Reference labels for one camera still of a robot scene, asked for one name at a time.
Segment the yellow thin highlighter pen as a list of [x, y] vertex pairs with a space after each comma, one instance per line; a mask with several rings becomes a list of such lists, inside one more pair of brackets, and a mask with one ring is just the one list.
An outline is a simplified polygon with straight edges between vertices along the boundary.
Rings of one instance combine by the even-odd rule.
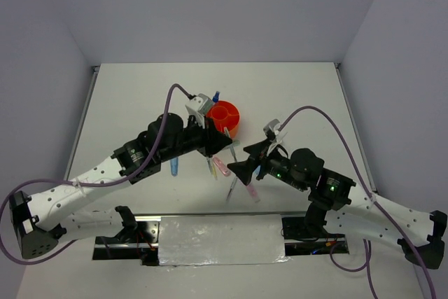
[[218, 176], [217, 176], [217, 173], [216, 173], [216, 168], [215, 168], [215, 166], [214, 166], [213, 160], [212, 160], [211, 158], [207, 158], [206, 161], [207, 161], [207, 164], [208, 164], [208, 166], [209, 166], [209, 171], [210, 171], [212, 177], [213, 177], [215, 180], [217, 180], [217, 179], [218, 179]]

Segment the pink translucent correction tape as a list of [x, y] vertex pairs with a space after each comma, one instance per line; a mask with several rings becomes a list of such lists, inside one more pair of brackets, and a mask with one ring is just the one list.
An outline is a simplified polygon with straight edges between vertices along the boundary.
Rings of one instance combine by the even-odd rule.
[[231, 175], [231, 171], [227, 168], [226, 164], [219, 159], [218, 157], [214, 156], [213, 157], [213, 163], [215, 164], [215, 166], [218, 168], [218, 170], [221, 172], [221, 174], [223, 176], [230, 176]]

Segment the grey purple pen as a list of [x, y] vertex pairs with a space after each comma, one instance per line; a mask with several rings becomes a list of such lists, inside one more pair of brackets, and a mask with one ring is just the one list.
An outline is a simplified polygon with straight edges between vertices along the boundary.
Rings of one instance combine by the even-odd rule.
[[228, 191], [228, 193], [227, 193], [227, 196], [226, 196], [226, 199], [225, 199], [226, 202], [229, 202], [229, 201], [230, 201], [230, 198], [232, 197], [232, 193], [233, 193], [233, 191], [234, 191], [234, 189], [235, 189], [235, 186], [236, 186], [237, 183], [238, 183], [238, 180], [239, 180], [239, 179], [238, 179], [237, 177], [233, 178], [232, 183], [231, 183], [231, 185], [230, 185], [230, 189], [229, 189], [229, 191]]

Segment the blue white pen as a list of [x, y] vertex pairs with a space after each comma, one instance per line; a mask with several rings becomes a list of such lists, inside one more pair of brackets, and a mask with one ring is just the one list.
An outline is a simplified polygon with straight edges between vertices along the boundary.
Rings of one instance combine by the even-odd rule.
[[219, 92], [219, 91], [216, 91], [215, 94], [214, 94], [214, 96], [212, 97], [212, 102], [213, 102], [214, 104], [218, 103], [218, 102], [219, 102], [219, 97], [220, 97], [220, 92]]

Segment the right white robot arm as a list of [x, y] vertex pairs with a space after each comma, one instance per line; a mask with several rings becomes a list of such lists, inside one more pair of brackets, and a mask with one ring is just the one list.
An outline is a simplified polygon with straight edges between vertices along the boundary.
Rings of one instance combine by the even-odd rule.
[[423, 263], [430, 270], [440, 267], [445, 254], [445, 213], [417, 211], [368, 194], [353, 179], [326, 169], [324, 161], [308, 148], [284, 156], [269, 147], [268, 141], [247, 146], [248, 158], [227, 167], [244, 185], [250, 184], [258, 171], [258, 180], [270, 175], [307, 191], [304, 228], [309, 235], [354, 235], [398, 249], [415, 265]]

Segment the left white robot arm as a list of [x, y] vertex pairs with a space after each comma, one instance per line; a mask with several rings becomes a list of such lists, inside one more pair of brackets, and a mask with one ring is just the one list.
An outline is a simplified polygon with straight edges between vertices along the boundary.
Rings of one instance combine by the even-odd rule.
[[164, 162], [193, 151], [210, 158], [231, 144], [231, 138], [218, 131], [210, 118], [200, 125], [194, 116], [184, 122], [175, 113], [168, 113], [67, 183], [54, 183], [49, 190], [33, 195], [13, 193], [8, 198], [9, 209], [22, 260], [34, 263], [63, 241], [91, 236], [133, 240], [140, 229], [129, 207], [118, 205], [110, 211], [83, 208], [157, 174]]

